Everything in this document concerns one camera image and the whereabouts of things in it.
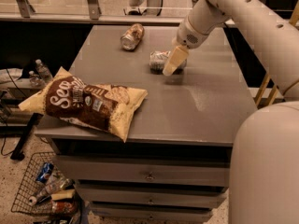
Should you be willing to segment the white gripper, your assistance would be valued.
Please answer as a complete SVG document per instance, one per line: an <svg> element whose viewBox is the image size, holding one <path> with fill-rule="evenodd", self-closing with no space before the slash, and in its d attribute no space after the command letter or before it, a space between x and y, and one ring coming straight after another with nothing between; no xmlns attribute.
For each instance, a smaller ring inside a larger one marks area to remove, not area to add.
<svg viewBox="0 0 299 224"><path fill-rule="evenodd" d="M172 40L175 46L165 62L163 74L171 76L188 58L189 49L197 49L207 39L209 26L201 19L186 16L180 23L177 34Z"/></svg>

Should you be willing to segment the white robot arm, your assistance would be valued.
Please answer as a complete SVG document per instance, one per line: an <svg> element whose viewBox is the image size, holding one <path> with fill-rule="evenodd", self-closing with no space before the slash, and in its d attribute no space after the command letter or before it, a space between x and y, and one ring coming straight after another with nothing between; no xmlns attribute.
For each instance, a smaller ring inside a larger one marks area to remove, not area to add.
<svg viewBox="0 0 299 224"><path fill-rule="evenodd" d="M235 136L229 224L299 224L299 30L260 0L198 0L179 25L170 76L212 30L231 20L284 100L250 115Z"/></svg>

